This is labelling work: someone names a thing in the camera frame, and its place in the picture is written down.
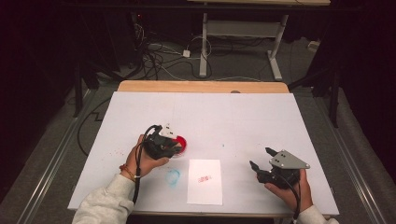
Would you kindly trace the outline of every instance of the hand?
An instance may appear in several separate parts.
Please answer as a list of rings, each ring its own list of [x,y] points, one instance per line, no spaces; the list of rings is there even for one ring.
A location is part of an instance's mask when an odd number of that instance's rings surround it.
[[[264,186],[273,192],[277,197],[281,198],[283,202],[292,210],[295,211],[297,208],[296,198],[291,191],[291,189],[280,189],[277,186],[266,183]],[[305,209],[309,208],[313,205],[312,196],[311,196],[311,188],[309,187],[308,180],[306,179],[306,170],[300,170],[300,187],[301,187],[301,205],[300,212],[303,212]],[[298,183],[294,185],[294,189],[297,193],[299,193],[299,185]]]
[[[143,134],[139,136],[139,139],[137,141],[136,146],[132,149],[132,151],[128,155],[128,159],[126,160],[125,164],[128,167],[128,169],[131,171],[133,175],[136,174],[136,157],[135,155],[138,154],[139,152],[137,151],[140,148],[140,144],[143,140]],[[158,160],[152,159],[146,151],[142,147],[142,156],[140,159],[140,177],[143,177],[147,175],[152,169],[158,166],[165,165],[166,163],[169,162],[169,158],[160,158]],[[131,176],[128,174],[126,171],[121,171],[121,175],[127,177],[128,179],[131,179]]]

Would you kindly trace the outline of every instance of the small white paper sheet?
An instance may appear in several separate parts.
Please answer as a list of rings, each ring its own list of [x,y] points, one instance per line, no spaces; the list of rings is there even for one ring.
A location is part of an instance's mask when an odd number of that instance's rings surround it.
[[[190,160],[187,203],[222,205],[220,160]]]

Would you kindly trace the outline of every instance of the sleeve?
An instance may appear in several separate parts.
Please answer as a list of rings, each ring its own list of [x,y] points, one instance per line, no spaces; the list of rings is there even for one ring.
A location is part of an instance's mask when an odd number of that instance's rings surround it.
[[[326,220],[316,206],[312,205],[305,209],[297,218],[297,223],[301,224],[338,224],[334,218]]]
[[[122,175],[115,175],[106,188],[91,192],[82,201],[73,223],[122,223],[134,209],[130,193],[134,182]]]

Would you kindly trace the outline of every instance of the bracelet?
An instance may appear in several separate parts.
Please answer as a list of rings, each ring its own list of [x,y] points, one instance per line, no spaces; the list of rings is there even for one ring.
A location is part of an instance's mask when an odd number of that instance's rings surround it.
[[[125,163],[120,166],[120,170],[126,171],[131,176],[131,180],[134,181],[134,182],[136,181],[135,175],[132,174],[132,172],[128,169],[128,166],[126,166]]]

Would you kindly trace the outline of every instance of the table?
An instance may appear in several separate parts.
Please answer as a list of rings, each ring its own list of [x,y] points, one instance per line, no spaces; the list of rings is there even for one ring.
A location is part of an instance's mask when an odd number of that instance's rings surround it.
[[[210,3],[236,3],[236,4],[256,4],[256,5],[301,5],[305,7],[328,6],[330,0],[189,0],[193,2]],[[283,15],[280,22],[257,22],[257,21],[210,21],[207,13],[204,13],[202,31],[202,49],[200,61],[200,77],[206,77],[207,65],[207,36],[208,35],[228,35],[228,36],[252,36],[252,37],[274,37],[275,44],[272,50],[267,51],[268,60],[276,81],[282,80],[279,66],[276,62],[276,53],[285,31],[286,22],[289,15]]]
[[[187,150],[142,179],[134,214],[289,216],[291,211],[286,205],[264,190],[250,170],[249,160],[262,169],[271,168],[264,147],[287,148],[304,158],[312,167],[308,175],[317,207],[324,215],[338,214],[293,95],[283,83],[250,82],[122,82],[68,208],[77,209],[89,192],[106,185],[125,161],[137,136],[163,121],[169,121],[173,131],[187,139]],[[186,203],[186,174],[191,159],[220,160],[222,205]],[[164,177],[173,170],[180,172],[180,179],[170,187]]]

